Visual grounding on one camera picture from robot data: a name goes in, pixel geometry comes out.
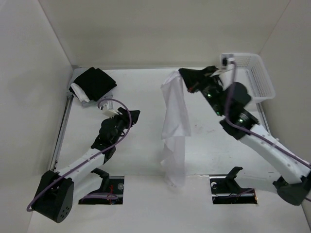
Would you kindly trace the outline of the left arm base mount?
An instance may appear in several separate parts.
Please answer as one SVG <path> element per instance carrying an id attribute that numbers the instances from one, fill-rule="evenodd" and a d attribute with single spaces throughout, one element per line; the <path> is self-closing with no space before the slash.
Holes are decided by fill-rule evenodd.
<path id="1" fill-rule="evenodd" d="M 124 176 L 109 177 L 99 189 L 88 194 L 88 198 L 78 201 L 79 205 L 122 205 L 124 193 Z"/>

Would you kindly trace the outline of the white tank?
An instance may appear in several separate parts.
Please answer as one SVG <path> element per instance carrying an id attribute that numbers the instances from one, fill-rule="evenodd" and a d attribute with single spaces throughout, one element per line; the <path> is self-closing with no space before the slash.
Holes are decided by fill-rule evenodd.
<path id="1" fill-rule="evenodd" d="M 74 91 L 75 95 L 77 96 L 80 102 L 90 101 L 84 90 L 79 85 L 77 85 L 76 83 L 72 83 L 70 87 L 72 88 L 72 90 Z"/>
<path id="2" fill-rule="evenodd" d="M 166 182 L 183 187 L 186 179 L 185 143 L 191 136 L 189 115 L 184 99 L 183 79 L 178 71 L 172 72 L 161 85 L 166 106 L 161 139 L 164 147 L 161 155 Z"/>

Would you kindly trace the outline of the folded grey tank top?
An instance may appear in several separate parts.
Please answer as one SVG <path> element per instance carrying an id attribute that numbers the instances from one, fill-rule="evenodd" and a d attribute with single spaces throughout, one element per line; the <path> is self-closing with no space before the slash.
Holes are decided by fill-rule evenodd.
<path id="1" fill-rule="evenodd" d="M 100 100 L 101 100 L 101 98 L 98 99 L 97 101 L 90 100 L 89 102 L 84 100 L 84 101 L 81 102 L 81 104 L 82 104 L 83 107 L 97 106 L 99 104 Z"/>

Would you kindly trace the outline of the folded black tank top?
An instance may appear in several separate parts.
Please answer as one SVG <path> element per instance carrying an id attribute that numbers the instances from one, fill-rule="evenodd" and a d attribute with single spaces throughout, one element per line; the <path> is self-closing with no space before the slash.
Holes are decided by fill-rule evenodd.
<path id="1" fill-rule="evenodd" d="M 91 67 L 77 78 L 73 83 L 84 91 L 89 100 L 98 101 L 117 86 L 116 81 L 99 68 Z"/>

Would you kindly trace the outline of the folded white tank top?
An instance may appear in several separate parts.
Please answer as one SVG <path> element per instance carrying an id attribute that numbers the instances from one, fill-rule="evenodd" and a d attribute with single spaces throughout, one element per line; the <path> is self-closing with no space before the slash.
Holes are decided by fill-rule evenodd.
<path id="1" fill-rule="evenodd" d="M 84 90 L 79 85 L 77 85 L 76 83 L 72 83 L 70 87 L 72 88 L 72 90 L 74 91 L 75 95 L 77 96 L 80 102 L 90 101 Z"/>

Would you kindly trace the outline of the white plastic basket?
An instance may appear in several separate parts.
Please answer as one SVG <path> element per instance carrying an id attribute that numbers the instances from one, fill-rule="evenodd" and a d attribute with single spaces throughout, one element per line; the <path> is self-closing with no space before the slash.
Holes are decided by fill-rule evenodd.
<path id="1" fill-rule="evenodd" d="M 236 81 L 242 83 L 251 96 L 251 104 L 271 100 L 276 96 L 262 58 L 254 53 L 223 53 L 220 61 L 234 58 L 237 64 Z"/>

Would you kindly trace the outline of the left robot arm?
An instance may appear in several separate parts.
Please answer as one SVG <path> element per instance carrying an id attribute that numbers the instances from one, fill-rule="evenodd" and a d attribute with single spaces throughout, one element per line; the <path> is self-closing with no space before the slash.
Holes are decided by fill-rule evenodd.
<path id="1" fill-rule="evenodd" d="M 45 172 L 27 211 L 36 211 L 56 223 L 65 220 L 76 201 L 95 197 L 109 188 L 109 174 L 99 167 L 111 159 L 116 145 L 137 123 L 139 110 L 119 108 L 101 123 L 90 149 L 75 162 L 58 171 Z"/>

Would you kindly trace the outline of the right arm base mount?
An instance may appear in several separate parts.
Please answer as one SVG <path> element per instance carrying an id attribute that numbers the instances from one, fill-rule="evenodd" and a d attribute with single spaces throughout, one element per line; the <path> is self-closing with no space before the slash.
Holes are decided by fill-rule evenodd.
<path id="1" fill-rule="evenodd" d="M 213 204 L 257 204 L 253 188 L 241 188 L 235 181 L 242 167 L 233 167 L 228 174 L 210 175 Z"/>

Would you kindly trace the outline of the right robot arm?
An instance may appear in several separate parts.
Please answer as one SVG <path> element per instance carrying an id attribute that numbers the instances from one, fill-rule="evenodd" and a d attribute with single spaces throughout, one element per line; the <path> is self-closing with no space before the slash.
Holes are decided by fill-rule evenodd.
<path id="1" fill-rule="evenodd" d="M 261 189 L 277 194 L 285 202 L 299 206 L 311 191 L 311 165 L 294 155 L 260 124 L 259 120 L 246 110 L 251 101 L 244 84 L 236 81 L 236 70 L 225 85 L 220 69 L 209 66 L 202 70 L 180 68 L 178 70 L 189 93 L 200 92 L 217 116 L 223 117 L 220 125 L 237 141 L 257 152 L 280 174 L 277 180 L 239 177 L 241 166 L 233 167 L 225 177 L 213 179 L 212 193 L 222 196 L 225 202 L 231 198 Z"/>

